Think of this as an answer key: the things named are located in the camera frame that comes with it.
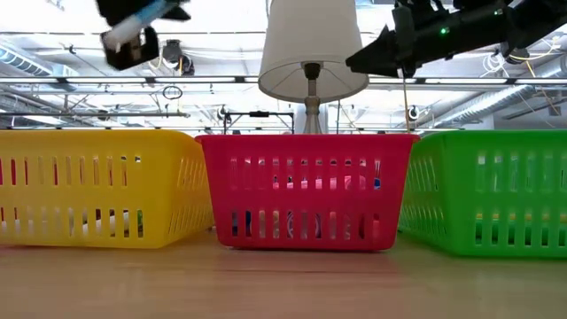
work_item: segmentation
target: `wooden table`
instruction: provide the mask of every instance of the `wooden table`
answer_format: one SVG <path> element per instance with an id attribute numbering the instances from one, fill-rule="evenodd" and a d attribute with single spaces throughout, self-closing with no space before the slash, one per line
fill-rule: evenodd
<path id="1" fill-rule="evenodd" d="M 567 263 L 237 251 L 3 248 L 0 318 L 567 318 Z"/>

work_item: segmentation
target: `green basket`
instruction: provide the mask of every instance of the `green basket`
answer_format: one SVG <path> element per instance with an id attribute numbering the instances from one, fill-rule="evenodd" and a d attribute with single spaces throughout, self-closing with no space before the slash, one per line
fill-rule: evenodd
<path id="1" fill-rule="evenodd" d="M 567 131 L 455 131 L 414 145 L 400 230 L 450 253 L 567 257 Z"/>

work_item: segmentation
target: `white lampshade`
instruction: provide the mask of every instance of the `white lampshade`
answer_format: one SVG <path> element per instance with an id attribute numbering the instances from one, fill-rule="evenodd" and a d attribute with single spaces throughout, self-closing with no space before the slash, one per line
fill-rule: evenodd
<path id="1" fill-rule="evenodd" d="M 273 0 L 260 70 L 260 90 L 303 103 L 307 78 L 301 63 L 323 62 L 317 79 L 321 103 L 350 97 L 368 86 L 345 60 L 362 49 L 354 0 Z"/>

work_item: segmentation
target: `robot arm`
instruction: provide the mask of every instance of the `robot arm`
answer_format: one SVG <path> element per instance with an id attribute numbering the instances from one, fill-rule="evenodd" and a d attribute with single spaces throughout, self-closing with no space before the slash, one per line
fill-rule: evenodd
<path id="1" fill-rule="evenodd" d="M 180 4 L 187 0 L 97 0 L 100 15 L 113 29 L 101 34 L 106 61 L 125 70 L 157 58 L 159 39 L 150 24 L 156 19 L 190 19 Z M 140 36 L 144 31 L 145 43 Z"/>
<path id="2" fill-rule="evenodd" d="M 422 64 L 500 43 L 507 58 L 567 22 L 567 0 L 454 0 L 450 13 L 439 0 L 396 0 L 395 30 L 385 27 L 346 60 L 353 72 L 412 77 Z"/>

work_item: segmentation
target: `ceiling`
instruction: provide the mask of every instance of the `ceiling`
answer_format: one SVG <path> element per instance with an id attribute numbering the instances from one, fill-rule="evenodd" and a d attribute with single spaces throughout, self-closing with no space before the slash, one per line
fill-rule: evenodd
<path id="1" fill-rule="evenodd" d="M 156 68 L 144 64 L 124 72 L 117 72 L 105 63 L 104 53 L 99 41 L 100 33 L 108 26 L 98 16 L 94 0 L 59 0 L 64 10 L 58 8 L 56 0 L 19 0 L 11 2 L 0 10 L 0 45 L 13 48 L 42 66 L 68 66 L 79 76 L 173 76 L 174 71 L 165 65 Z M 391 9 L 388 1 L 361 0 L 357 10 L 358 24 L 363 43 L 366 45 L 376 39 L 384 27 L 393 27 Z M 170 39 L 182 42 L 185 54 L 189 55 L 195 66 L 196 76 L 256 76 L 260 70 L 262 47 L 268 24 L 268 1 L 266 0 L 192 0 L 185 5 L 192 20 L 186 23 L 157 21 L 153 24 L 159 32 L 162 42 Z M 563 28 L 547 35 L 530 48 L 535 57 L 534 68 L 563 55 L 567 37 Z M 483 48 L 454 57 L 449 61 L 436 61 L 419 69 L 417 77 L 525 77 L 528 72 L 525 64 L 512 66 L 491 57 L 493 48 Z M 0 63 L 0 76 L 29 76 L 13 66 Z M 80 85 L 70 93 L 56 91 L 49 86 L 11 85 L 4 95 L 14 99 L 35 95 L 40 101 L 32 104 L 21 98 L 31 109 L 41 112 L 53 112 L 61 109 L 72 112 L 123 112 L 123 113 L 158 113 L 174 110 L 188 114 L 183 117 L 146 117 L 129 119 L 111 119 L 115 126 L 158 126 L 185 128 L 216 128 L 221 126 L 219 111 L 250 112 L 264 110 L 270 112 L 294 112 L 296 106 L 274 100 L 260 93 L 255 83 L 197 83 L 178 85 L 183 96 L 177 100 L 168 100 L 161 94 L 165 86 L 140 85 Z M 423 111 L 428 119 L 442 116 L 455 109 L 463 102 L 482 94 L 486 88 L 481 86 L 443 88 L 414 87 L 408 92 L 408 102 Z M 554 89 L 554 107 L 560 109 L 563 99 L 562 90 Z M 493 117 L 495 128 L 567 128 L 567 119 L 556 116 L 546 107 L 547 98 L 540 92 L 525 98 L 521 103 L 508 105 L 498 110 Z M 330 126 L 335 127 L 337 120 L 341 128 L 385 128 L 399 127 L 404 123 L 404 94 L 400 86 L 387 88 L 370 85 L 354 97 L 341 101 L 346 105 L 344 112 L 339 112 L 337 103 L 327 105 Z M 9 112 L 8 105 L 0 110 Z M 0 120 L 0 126 L 6 124 L 6 118 Z M 18 119 L 21 125 L 48 125 L 30 119 Z M 87 121 L 89 125 L 107 126 L 108 121 Z M 455 122 L 452 126 L 465 123 Z M 272 128 L 285 131 L 291 122 L 284 117 L 248 118 L 243 117 L 234 128 Z"/>

